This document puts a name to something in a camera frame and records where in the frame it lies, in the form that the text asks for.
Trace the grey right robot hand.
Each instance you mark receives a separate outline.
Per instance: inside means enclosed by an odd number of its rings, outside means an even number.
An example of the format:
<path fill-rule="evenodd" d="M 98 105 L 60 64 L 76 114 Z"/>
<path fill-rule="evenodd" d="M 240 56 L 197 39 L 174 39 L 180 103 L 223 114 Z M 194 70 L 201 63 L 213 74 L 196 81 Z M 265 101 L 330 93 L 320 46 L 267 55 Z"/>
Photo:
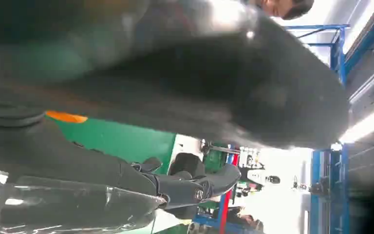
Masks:
<path fill-rule="evenodd" d="M 67 141 L 46 111 L 238 146 L 323 149 L 349 122 L 337 74 L 235 0 L 0 0 L 0 234 L 116 234 L 230 190 Z"/>

